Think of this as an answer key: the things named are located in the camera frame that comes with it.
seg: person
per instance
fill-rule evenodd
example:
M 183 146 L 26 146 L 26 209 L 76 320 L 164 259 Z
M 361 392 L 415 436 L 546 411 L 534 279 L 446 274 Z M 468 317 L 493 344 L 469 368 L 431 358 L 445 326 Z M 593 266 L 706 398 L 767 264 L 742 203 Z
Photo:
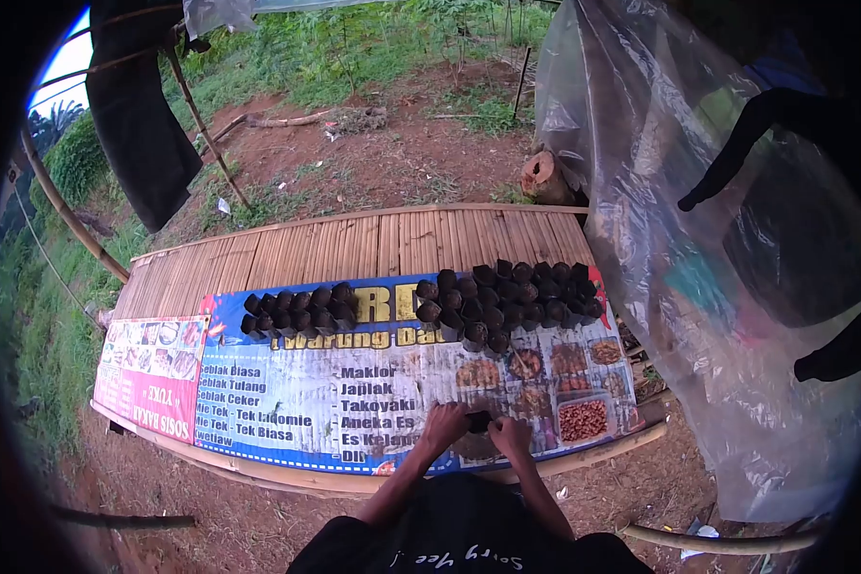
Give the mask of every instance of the person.
M 309 572 L 651 572 L 609 533 L 574 540 L 542 484 L 523 419 L 487 428 L 519 478 L 508 486 L 467 472 L 424 479 L 469 428 L 464 403 L 434 404 L 396 472 L 356 516 L 338 516 L 297 555 L 288 574 Z

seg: plastic sheet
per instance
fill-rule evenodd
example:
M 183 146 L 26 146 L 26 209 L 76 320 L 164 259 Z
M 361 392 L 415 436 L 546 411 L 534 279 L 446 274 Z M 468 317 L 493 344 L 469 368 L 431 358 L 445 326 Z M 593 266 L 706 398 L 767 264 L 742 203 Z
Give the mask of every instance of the plastic sheet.
M 303 12 L 335 6 L 364 4 L 373 0 L 182 0 L 185 29 L 194 40 L 219 26 L 230 32 L 248 32 L 257 28 L 253 14 L 264 12 Z
M 861 454 L 861 371 L 800 383 L 792 369 L 861 311 L 861 206 L 813 144 L 776 129 L 718 196 L 678 210 L 758 93 L 662 2 L 565 0 L 536 124 L 589 197 L 606 291 L 680 399 L 721 516 L 781 522 L 833 508 Z

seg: bamboo slat tabletop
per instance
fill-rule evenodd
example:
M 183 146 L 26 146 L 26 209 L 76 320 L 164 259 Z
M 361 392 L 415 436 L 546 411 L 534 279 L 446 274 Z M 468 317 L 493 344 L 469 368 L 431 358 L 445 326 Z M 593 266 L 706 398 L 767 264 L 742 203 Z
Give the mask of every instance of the bamboo slat tabletop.
M 132 260 L 115 319 L 193 315 L 205 295 L 470 271 L 495 259 L 593 265 L 583 208 L 451 204 L 365 211 L 212 237 Z
M 211 293 L 305 283 L 470 271 L 495 259 L 594 265 L 577 217 L 584 208 L 452 204 L 366 211 L 281 223 L 212 237 L 141 255 L 131 261 L 115 319 L 194 315 Z M 103 416 L 193 465 L 220 476 L 320 497 L 363 496 L 385 476 L 336 474 L 265 464 L 211 452 L 138 427 L 91 401 Z M 537 463 L 549 476 L 627 452 L 666 432 L 663 420 L 607 444 Z M 515 482 L 510 469 L 485 473 Z

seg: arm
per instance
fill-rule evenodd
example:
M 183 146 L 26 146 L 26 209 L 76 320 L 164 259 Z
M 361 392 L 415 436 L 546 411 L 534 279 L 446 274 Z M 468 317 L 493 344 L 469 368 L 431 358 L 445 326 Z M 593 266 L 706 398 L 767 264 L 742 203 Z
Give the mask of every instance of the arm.
M 564 518 L 536 471 L 536 463 L 530 454 L 532 429 L 526 420 L 500 417 L 488 424 L 488 434 L 497 450 L 507 457 L 517 473 L 523 499 L 533 516 L 552 534 L 573 541 L 574 531 L 571 524 Z
M 457 402 L 434 404 L 430 408 L 421 438 L 406 455 L 402 466 L 357 513 L 359 520 L 372 526 L 383 526 L 401 513 L 402 505 L 433 461 L 469 429 L 466 410 L 465 403 Z

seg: menu banner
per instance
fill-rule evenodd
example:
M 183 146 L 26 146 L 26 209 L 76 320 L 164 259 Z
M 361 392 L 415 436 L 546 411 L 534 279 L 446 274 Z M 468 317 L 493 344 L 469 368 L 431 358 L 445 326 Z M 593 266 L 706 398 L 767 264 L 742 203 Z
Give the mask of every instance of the menu banner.
M 215 294 L 201 303 L 211 315 L 195 407 L 194 444 L 274 465 L 325 472 L 389 474 L 420 437 L 435 401 L 460 400 L 470 410 L 527 419 L 539 460 L 611 441 L 643 426 L 631 367 L 601 288 L 607 314 L 574 329 L 517 329 L 498 360 L 470 353 L 441 331 L 419 327 L 414 290 L 435 275 L 351 280 L 358 299 L 352 332 L 253 341 L 240 330 L 250 293 Z M 562 405 L 601 403 L 605 432 L 562 441 Z M 499 468 L 507 462 L 485 435 L 467 435 L 435 461 L 429 474 Z
M 193 442 L 208 316 L 113 320 L 92 398 L 138 426 Z

